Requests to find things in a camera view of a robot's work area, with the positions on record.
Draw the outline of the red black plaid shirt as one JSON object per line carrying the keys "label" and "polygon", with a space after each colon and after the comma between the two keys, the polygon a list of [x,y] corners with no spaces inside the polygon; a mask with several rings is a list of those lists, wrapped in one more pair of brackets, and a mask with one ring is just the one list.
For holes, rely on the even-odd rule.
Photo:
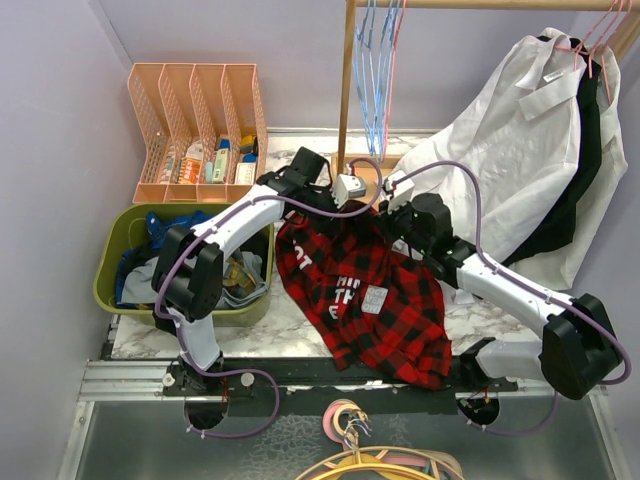
{"label": "red black plaid shirt", "polygon": [[284,289],[314,326],[337,369],[362,363],[438,390],[452,364],[441,287],[418,261],[394,251],[375,210],[330,219],[290,213],[275,240]]}

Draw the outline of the pink wire hanger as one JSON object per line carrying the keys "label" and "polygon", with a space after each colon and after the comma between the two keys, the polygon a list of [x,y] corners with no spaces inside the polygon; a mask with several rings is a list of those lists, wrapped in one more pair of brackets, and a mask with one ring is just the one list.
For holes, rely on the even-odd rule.
{"label": "pink wire hanger", "polygon": [[397,44],[398,39],[404,19],[404,15],[406,12],[407,1],[396,1],[395,2],[395,20],[393,22],[393,34],[391,38],[391,50],[389,56],[389,68],[388,68],[388,79],[386,84],[386,103],[385,103],[385,116],[384,116],[384,125],[383,125],[383,138],[382,138],[382,150],[380,154],[380,160],[383,160],[386,157],[386,151],[388,146],[389,139],[389,130],[390,130],[390,119],[392,112],[392,102],[393,102],[393,84],[394,84],[394,75],[395,75],[395,61],[396,61],[396,52],[397,52]]}

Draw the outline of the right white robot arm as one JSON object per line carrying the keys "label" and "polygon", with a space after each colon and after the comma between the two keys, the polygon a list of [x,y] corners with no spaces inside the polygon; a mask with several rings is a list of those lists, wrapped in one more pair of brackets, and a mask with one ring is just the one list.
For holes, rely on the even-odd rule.
{"label": "right white robot arm", "polygon": [[437,194],[383,194],[378,219],[438,280],[499,307],[535,339],[486,338],[460,356],[459,378],[481,391],[495,378],[538,380],[572,400],[583,398],[618,367],[623,356],[603,303],[543,288],[482,256],[455,236],[449,209]]}

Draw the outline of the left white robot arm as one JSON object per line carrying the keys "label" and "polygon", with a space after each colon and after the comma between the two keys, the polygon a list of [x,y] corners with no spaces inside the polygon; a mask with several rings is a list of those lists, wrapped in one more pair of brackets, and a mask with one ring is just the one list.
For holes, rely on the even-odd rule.
{"label": "left white robot arm", "polygon": [[173,227],[167,234],[152,277],[154,314],[173,323],[181,356],[190,365],[186,382],[195,392],[210,394],[220,385],[215,363],[221,351],[212,312],[222,296],[231,255],[290,210],[322,217],[346,204],[342,176],[327,186],[315,184],[324,165],[324,157],[302,147],[290,164],[261,175],[240,200],[212,219]]}

